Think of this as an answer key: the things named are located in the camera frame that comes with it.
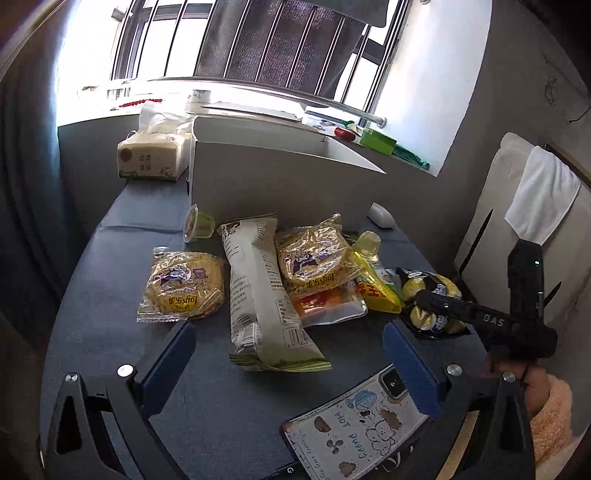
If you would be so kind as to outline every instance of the gray wall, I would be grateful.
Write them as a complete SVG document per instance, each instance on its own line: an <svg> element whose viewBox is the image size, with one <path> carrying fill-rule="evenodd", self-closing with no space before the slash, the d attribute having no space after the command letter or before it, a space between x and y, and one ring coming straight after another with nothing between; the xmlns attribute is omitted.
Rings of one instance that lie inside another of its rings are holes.
<svg viewBox="0 0 591 480"><path fill-rule="evenodd" d="M98 118L57 131L66 185L88 238L125 186L117 176L117 145L138 128L138 115Z"/></svg>
<svg viewBox="0 0 591 480"><path fill-rule="evenodd" d="M553 105L546 99L551 78ZM589 104L577 90L585 91L582 81L542 23L515 0L494 0L474 93L439 176L360 147L388 173L376 185L375 201L437 270L449 274L505 133L533 144L553 141L591 171L591 115L567 123ZM124 185L116 176L115 150L136 125L137 117L127 116L60 127L61 160L88 235Z"/></svg>

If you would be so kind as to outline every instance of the white computer mouse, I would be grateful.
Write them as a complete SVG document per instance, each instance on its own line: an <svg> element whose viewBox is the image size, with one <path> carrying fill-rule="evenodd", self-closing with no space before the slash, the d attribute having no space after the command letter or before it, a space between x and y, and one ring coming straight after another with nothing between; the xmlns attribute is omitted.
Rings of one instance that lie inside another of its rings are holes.
<svg viewBox="0 0 591 480"><path fill-rule="evenodd" d="M380 228L395 228L394 217L379 203L374 203L369 209L369 219Z"/></svg>

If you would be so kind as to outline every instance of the food package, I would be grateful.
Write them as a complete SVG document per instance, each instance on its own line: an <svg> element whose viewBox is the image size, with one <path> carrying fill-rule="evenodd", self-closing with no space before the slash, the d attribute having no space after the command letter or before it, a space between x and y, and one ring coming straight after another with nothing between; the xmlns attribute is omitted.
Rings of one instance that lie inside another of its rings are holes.
<svg viewBox="0 0 591 480"><path fill-rule="evenodd" d="M455 299L462 298L460 289L443 275L405 270L400 267L396 269L396 273L402 282L402 297L407 302L412 302L420 290L428 290ZM427 312L416 305L411 305L405 310L407 320L415 328L431 336L455 335L462 333L466 328L466 324L457 319Z"/></svg>
<svg viewBox="0 0 591 480"><path fill-rule="evenodd" d="M277 266L277 218L250 218L219 228L230 262L230 361L249 370L311 372L331 368L302 328Z"/></svg>
<svg viewBox="0 0 591 480"><path fill-rule="evenodd" d="M359 262L364 269L355 278L355 283L370 310L386 313L400 313L402 301L396 293L394 282L379 260L369 262L359 253Z"/></svg>
<svg viewBox="0 0 591 480"><path fill-rule="evenodd" d="M338 213L319 225L278 233L275 247L292 299L335 288L363 269L342 235Z"/></svg>
<svg viewBox="0 0 591 480"><path fill-rule="evenodd" d="M362 317L368 312L353 281L294 300L294 307L304 328L311 325L332 325Z"/></svg>
<svg viewBox="0 0 591 480"><path fill-rule="evenodd" d="M167 247L156 247L137 320L203 318L215 312L223 299L223 260L201 252L171 252Z"/></svg>
<svg viewBox="0 0 591 480"><path fill-rule="evenodd" d="M117 145L119 177L178 180L195 155L194 115L166 112L145 102L137 132Z"/></svg>

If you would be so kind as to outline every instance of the red object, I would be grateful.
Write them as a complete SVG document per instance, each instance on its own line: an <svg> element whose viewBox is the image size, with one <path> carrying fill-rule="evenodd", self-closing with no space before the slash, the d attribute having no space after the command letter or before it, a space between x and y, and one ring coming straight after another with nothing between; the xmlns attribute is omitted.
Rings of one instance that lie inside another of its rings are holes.
<svg viewBox="0 0 591 480"><path fill-rule="evenodd" d="M162 99L161 98L145 98L144 100L135 100L133 102L128 102L128 103L124 103L123 105L120 105L120 108L123 108L124 106L134 106L134 105L139 105L140 103L144 103L144 102L161 102Z"/></svg>
<svg viewBox="0 0 591 480"><path fill-rule="evenodd" d="M355 140L355 134L351 130L345 130L341 127L335 128L335 135L346 142L352 142Z"/></svg>

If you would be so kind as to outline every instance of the blue gripper pad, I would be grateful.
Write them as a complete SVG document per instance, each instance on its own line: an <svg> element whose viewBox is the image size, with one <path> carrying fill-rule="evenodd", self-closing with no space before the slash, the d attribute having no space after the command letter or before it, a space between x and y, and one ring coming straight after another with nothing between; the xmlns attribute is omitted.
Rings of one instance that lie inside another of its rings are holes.
<svg viewBox="0 0 591 480"><path fill-rule="evenodd" d="M382 345L419 412L437 417L441 412L441 404L437 400L437 382L393 323L384 327Z"/></svg>

